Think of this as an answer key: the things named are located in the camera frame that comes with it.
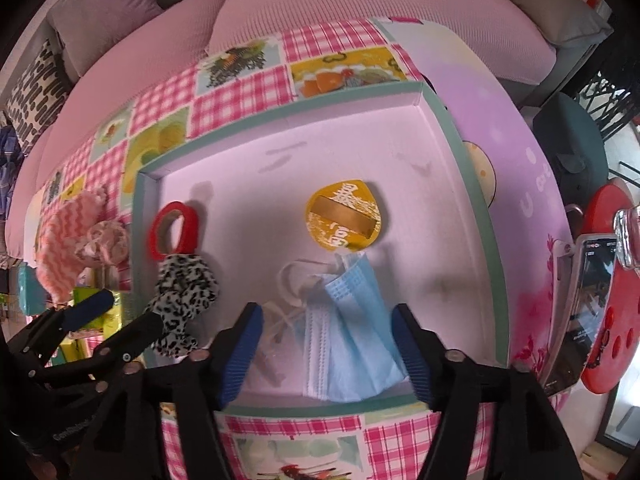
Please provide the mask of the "pink white fuzzy sock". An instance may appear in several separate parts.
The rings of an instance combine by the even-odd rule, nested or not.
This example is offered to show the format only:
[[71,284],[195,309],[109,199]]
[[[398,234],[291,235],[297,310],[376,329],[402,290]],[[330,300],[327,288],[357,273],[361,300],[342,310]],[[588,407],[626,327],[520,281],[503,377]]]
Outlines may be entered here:
[[54,304],[66,304],[87,266],[75,255],[77,245],[101,218],[107,192],[101,186],[81,191],[52,214],[40,230],[36,275]]

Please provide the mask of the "pink checkered tablecloth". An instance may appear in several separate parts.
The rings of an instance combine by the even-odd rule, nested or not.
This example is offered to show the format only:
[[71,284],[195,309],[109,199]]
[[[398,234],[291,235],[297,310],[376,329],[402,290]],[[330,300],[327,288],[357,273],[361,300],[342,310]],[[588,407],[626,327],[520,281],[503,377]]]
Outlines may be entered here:
[[[66,200],[103,186],[98,222],[128,231],[116,287],[132,301],[131,221],[140,170],[180,145],[302,99],[392,82],[424,82],[450,109],[488,207],[506,278],[509,354],[541,373],[552,331],[552,252],[570,238],[550,164],[485,64],[449,28],[400,18],[358,18],[278,32],[204,58],[111,112],[40,188],[38,226],[25,232],[37,267],[40,230]],[[296,311],[260,304],[264,331],[239,401],[217,418],[232,470],[280,477],[287,466],[331,478],[413,479],[438,415],[408,380],[374,398],[332,403],[304,395]]]

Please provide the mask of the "leopard print fabric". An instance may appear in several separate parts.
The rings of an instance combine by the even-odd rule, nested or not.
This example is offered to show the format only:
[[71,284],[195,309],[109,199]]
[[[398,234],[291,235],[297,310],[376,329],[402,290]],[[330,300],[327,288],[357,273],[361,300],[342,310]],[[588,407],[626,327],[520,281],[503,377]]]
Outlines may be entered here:
[[219,285],[207,262],[197,254],[170,254],[160,263],[154,295],[146,310],[160,317],[162,334],[152,348],[165,358],[186,356],[198,348],[188,324],[211,307]]

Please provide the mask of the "blue face mask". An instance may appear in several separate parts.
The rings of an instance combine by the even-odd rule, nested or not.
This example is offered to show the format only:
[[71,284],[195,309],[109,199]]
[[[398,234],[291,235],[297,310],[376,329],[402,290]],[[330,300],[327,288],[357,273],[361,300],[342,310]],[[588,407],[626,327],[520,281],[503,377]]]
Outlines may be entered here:
[[294,260],[280,270],[277,283],[296,311],[292,326],[303,341],[305,396],[360,402],[406,379],[390,308],[366,254],[338,252],[331,263]]

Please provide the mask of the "left grey cushion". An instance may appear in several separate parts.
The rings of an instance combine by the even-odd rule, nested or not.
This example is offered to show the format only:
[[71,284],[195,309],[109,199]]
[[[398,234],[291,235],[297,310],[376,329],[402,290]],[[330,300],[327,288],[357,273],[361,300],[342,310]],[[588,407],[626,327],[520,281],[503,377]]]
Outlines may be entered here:
[[58,0],[49,21],[77,75],[162,13],[156,0]]

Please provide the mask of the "teal chair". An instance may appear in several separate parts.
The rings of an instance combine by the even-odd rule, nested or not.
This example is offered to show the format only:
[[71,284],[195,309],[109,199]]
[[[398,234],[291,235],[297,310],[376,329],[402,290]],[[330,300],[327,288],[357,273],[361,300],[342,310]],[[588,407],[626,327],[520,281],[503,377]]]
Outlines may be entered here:
[[577,101],[557,93],[534,117],[533,134],[548,159],[563,203],[586,208],[608,182],[604,143],[594,120]]

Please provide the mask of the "blue clothing pile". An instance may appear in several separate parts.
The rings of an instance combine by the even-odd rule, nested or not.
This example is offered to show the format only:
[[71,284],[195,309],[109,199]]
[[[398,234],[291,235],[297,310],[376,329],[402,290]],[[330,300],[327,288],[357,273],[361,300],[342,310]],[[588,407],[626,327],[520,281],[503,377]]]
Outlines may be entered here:
[[0,141],[0,218],[6,220],[24,154],[12,126],[7,125],[1,128]]

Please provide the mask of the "beige patterned scrunchie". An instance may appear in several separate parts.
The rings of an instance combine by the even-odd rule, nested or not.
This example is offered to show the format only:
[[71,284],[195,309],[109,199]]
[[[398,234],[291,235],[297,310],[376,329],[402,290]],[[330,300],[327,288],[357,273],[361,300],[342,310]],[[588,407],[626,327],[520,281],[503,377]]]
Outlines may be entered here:
[[78,240],[75,258],[87,268],[119,266],[129,255],[129,235],[124,226],[114,220],[98,222]]

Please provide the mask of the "grey sofa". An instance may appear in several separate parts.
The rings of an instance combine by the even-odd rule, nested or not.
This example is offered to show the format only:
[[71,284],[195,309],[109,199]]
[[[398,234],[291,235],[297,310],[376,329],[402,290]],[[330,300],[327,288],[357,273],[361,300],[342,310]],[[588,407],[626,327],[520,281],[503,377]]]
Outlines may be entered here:
[[584,0],[156,0],[162,13],[120,40],[85,75],[73,69],[46,0],[1,72],[1,116],[23,70],[49,39],[62,55],[72,90],[56,121],[26,156],[1,251],[23,255],[32,196],[94,129],[138,93],[228,47],[274,32],[355,18],[418,18],[453,30],[504,84],[517,103],[536,104],[562,87],[611,35],[608,20]]

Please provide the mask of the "teal shallow tray box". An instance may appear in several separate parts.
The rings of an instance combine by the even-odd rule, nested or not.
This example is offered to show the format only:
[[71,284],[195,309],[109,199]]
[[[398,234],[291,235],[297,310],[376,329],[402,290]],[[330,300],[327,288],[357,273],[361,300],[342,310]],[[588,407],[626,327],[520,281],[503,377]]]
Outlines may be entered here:
[[244,304],[293,311],[315,276],[363,252],[388,306],[478,362],[509,354],[506,278],[483,192],[449,107],[424,82],[302,99],[180,145],[143,166],[132,202],[132,301],[153,295],[149,232],[180,202],[220,285],[203,339]]

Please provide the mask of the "red tape roll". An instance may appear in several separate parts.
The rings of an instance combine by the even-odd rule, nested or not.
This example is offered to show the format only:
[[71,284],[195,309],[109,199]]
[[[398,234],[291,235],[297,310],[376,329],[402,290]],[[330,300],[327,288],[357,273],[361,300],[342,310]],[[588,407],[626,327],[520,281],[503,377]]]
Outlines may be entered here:
[[192,255],[198,248],[200,217],[183,202],[170,202],[157,213],[148,234],[153,261],[162,262],[172,255]]

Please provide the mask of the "teal plastic container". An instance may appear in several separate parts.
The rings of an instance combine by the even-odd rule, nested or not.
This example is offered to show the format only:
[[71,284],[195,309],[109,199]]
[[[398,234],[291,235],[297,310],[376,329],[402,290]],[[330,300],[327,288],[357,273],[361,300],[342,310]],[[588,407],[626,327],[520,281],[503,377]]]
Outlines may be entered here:
[[47,292],[38,281],[36,271],[26,262],[18,266],[18,304],[27,316],[40,315],[47,309]]

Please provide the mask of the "smartphone on stand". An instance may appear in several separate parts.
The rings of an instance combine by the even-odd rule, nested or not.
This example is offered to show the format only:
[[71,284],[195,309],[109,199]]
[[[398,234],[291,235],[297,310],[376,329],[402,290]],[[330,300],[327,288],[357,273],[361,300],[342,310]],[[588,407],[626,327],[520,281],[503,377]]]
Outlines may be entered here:
[[562,310],[554,317],[549,361],[542,388],[554,396],[573,387],[589,360],[604,320],[616,263],[612,234],[585,234],[576,240],[559,277]]

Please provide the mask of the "gold round lucky token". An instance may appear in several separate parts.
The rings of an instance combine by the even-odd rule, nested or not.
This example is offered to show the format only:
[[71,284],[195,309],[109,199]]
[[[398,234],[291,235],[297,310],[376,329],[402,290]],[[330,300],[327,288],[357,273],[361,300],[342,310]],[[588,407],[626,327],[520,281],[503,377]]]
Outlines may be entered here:
[[320,247],[361,252],[382,231],[378,202],[363,180],[345,180],[320,188],[305,209],[307,231]]

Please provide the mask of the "black white patterned cushion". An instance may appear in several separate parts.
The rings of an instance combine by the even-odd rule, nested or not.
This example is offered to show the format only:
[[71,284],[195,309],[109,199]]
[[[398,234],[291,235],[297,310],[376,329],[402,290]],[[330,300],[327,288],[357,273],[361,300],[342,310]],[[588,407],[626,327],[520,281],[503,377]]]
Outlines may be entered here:
[[56,121],[70,90],[72,84],[65,73],[62,55],[55,52],[47,39],[18,77],[4,107],[24,156]]

